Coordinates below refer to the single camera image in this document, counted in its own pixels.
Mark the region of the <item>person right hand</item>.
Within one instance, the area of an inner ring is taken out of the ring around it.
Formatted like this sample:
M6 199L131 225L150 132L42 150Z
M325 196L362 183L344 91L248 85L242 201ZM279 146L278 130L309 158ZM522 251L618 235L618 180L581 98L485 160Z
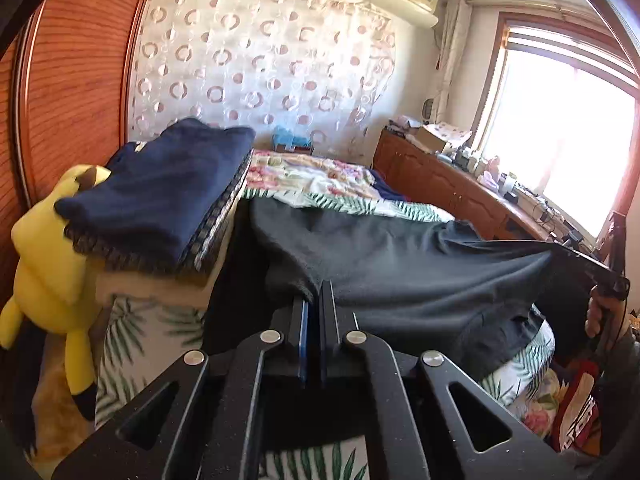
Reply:
M599 336L601 342L612 348L628 332L629 326L626 302L604 296L597 287L593 287L585 322L587 336Z

